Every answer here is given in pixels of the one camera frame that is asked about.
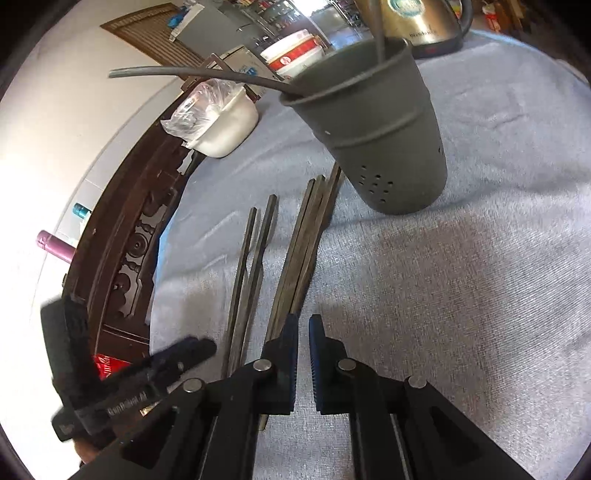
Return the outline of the person's left hand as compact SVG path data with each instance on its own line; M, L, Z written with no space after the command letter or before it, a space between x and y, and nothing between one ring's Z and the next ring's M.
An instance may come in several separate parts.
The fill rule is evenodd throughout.
M84 438L74 438L73 445L76 454L83 464L89 464L105 450L105 447L99 448Z

